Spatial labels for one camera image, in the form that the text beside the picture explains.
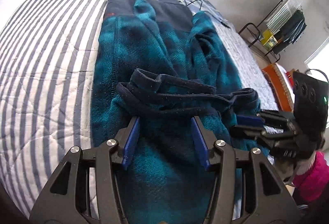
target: blue gripper pad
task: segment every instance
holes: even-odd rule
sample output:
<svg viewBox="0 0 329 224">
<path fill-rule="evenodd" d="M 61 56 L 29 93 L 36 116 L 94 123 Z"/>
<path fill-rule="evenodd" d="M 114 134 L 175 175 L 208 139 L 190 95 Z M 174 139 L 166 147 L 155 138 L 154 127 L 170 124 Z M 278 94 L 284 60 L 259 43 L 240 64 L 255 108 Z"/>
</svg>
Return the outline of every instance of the blue gripper pad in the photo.
<svg viewBox="0 0 329 224">
<path fill-rule="evenodd" d="M 201 165 L 207 171 L 210 167 L 210 162 L 208 159 L 208 148 L 206 146 L 206 143 L 203 139 L 203 136 L 200 132 L 200 129 L 199 129 L 194 117 L 192 117 L 192 119 L 191 119 L 191 132 L 192 132 L 192 138 L 194 141 L 194 148 L 198 155 L 199 161 L 200 161 Z"/>
<path fill-rule="evenodd" d="M 136 119 L 134 126 L 129 134 L 127 143 L 124 146 L 124 158 L 122 161 L 122 166 L 125 170 L 127 170 L 128 166 L 130 165 L 133 159 L 138 138 L 139 138 L 139 117 Z"/>
<path fill-rule="evenodd" d="M 238 125 L 249 125 L 254 127 L 264 127 L 264 122 L 259 116 L 237 115 L 236 121 Z"/>
</svg>

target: black gripper frame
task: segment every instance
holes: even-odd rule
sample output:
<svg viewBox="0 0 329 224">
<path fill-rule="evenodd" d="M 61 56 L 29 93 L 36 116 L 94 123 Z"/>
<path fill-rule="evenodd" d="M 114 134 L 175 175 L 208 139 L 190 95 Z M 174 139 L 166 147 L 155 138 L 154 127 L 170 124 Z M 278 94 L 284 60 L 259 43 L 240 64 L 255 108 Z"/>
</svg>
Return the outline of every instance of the black gripper frame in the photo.
<svg viewBox="0 0 329 224">
<path fill-rule="evenodd" d="M 30 214 L 33 224 L 128 224 L 122 208 L 115 170 L 126 168 L 139 136 L 139 118 L 133 117 L 115 139 L 96 148 L 74 146 L 64 156 L 42 189 Z M 96 171 L 99 220 L 92 218 L 89 169 Z"/>
<path fill-rule="evenodd" d="M 256 117 L 248 117 L 248 125 L 239 124 L 230 128 L 230 135 L 235 138 L 245 138 L 257 141 L 263 147 L 270 149 L 270 155 L 296 163 L 310 158 L 316 150 L 316 143 L 304 134 L 297 124 L 293 113 L 283 111 L 261 110 Z M 282 133 L 268 133 L 264 125 L 279 128 Z"/>
<path fill-rule="evenodd" d="M 258 148 L 248 152 L 232 148 L 227 142 L 217 142 L 214 133 L 206 130 L 197 116 L 192 118 L 193 130 L 200 162 L 216 174 L 203 224 L 298 223 L 301 215 L 295 201 Z M 200 142 L 204 151 L 197 148 Z M 237 168 L 242 169 L 241 216 L 232 220 Z"/>
<path fill-rule="evenodd" d="M 115 139 L 97 148 L 72 147 L 41 191 L 30 214 L 33 224 L 85 223 L 128 224 L 120 200 L 115 170 L 131 161 L 139 135 L 139 119 L 133 117 Z M 216 143 L 199 117 L 192 118 L 192 133 L 201 163 L 216 178 L 203 224 L 297 223 L 297 206 L 267 158 L 256 151 L 233 149 Z M 96 168 L 99 220 L 92 218 L 89 199 L 89 168 Z M 232 220 L 236 168 L 242 169 L 241 217 Z"/>
</svg>

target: navy blue fabric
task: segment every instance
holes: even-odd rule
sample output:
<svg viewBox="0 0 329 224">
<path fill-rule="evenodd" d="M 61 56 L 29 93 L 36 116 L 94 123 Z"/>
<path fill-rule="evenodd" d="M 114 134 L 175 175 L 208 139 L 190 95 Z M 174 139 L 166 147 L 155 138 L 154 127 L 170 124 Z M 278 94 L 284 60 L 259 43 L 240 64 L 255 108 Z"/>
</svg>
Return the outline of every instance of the navy blue fabric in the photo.
<svg viewBox="0 0 329 224">
<path fill-rule="evenodd" d="M 98 146 L 140 116 L 133 161 L 118 173 L 130 224 L 201 223 L 214 175 L 198 161 L 191 117 L 249 150 L 254 141 L 233 140 L 227 129 L 236 114 L 257 111 L 257 93 L 241 90 L 206 13 L 192 16 L 176 0 L 109 0 L 93 82 L 92 138 Z"/>
</svg>

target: red object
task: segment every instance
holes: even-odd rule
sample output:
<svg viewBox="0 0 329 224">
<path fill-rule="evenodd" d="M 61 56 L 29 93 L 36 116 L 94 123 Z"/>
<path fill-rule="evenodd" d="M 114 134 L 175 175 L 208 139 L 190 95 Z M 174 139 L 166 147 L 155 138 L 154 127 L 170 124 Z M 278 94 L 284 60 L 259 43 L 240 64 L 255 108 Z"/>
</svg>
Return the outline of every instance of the red object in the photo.
<svg viewBox="0 0 329 224">
<path fill-rule="evenodd" d="M 287 77 L 288 77 L 288 80 L 289 80 L 291 86 L 293 87 L 293 78 L 292 78 L 290 72 L 286 72 L 286 75 L 287 75 Z"/>
<path fill-rule="evenodd" d="M 300 196 L 307 202 L 320 197 L 329 182 L 329 166 L 321 152 L 316 152 L 314 165 L 305 174 L 295 176 L 293 184 Z"/>
</svg>

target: mattress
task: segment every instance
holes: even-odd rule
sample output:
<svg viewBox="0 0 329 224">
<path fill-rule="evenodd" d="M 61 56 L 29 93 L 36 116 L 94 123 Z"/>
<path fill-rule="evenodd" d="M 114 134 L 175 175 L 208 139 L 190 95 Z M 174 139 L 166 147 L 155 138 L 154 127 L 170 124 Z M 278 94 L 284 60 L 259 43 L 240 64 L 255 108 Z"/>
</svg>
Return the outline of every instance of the mattress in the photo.
<svg viewBox="0 0 329 224">
<path fill-rule="evenodd" d="M 276 110 L 271 88 L 232 24 L 207 0 L 190 4 L 191 11 L 199 11 L 201 1 L 243 87 L 258 92 L 263 109 Z M 0 33 L 0 180 L 26 216 L 66 152 L 92 146 L 90 100 L 106 3 L 27 0 Z M 90 196 L 95 201 L 95 193 Z"/>
</svg>

